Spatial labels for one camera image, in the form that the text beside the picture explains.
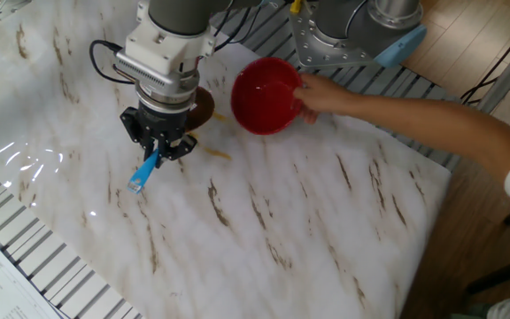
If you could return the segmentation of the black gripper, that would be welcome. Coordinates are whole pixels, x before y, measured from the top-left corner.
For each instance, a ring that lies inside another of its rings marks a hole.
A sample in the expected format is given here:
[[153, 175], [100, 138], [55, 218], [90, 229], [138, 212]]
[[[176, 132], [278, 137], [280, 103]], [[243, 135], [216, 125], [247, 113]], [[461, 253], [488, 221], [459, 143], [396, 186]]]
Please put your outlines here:
[[160, 168], [166, 161], [178, 160], [196, 147], [196, 138], [184, 135], [186, 119], [187, 111], [160, 113], [144, 104], [140, 104], [138, 109], [128, 107], [120, 115], [130, 139], [143, 148], [144, 160], [152, 155], [154, 139], [158, 140], [156, 168]]

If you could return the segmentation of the person right hand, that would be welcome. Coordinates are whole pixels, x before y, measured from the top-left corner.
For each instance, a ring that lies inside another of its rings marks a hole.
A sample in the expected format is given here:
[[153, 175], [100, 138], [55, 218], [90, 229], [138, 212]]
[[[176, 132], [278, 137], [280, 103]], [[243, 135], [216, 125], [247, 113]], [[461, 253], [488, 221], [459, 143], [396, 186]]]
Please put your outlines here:
[[350, 92], [327, 77], [317, 74], [301, 74], [302, 87], [293, 95], [302, 102], [299, 116], [307, 124], [314, 124], [321, 113], [350, 115], [361, 96]]

